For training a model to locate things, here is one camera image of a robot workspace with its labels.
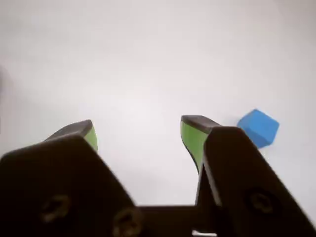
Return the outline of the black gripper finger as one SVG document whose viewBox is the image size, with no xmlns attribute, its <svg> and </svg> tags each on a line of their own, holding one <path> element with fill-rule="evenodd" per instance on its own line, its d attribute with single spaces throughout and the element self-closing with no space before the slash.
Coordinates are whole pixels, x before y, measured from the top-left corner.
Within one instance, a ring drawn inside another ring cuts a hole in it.
<svg viewBox="0 0 316 237">
<path fill-rule="evenodd" d="M 137 237 L 139 208 L 97 154 L 90 120 L 0 160 L 3 237 Z"/>
<path fill-rule="evenodd" d="M 313 237 L 293 196 L 238 127 L 201 115 L 181 116 L 181 139 L 210 186 L 220 237 Z"/>
</svg>

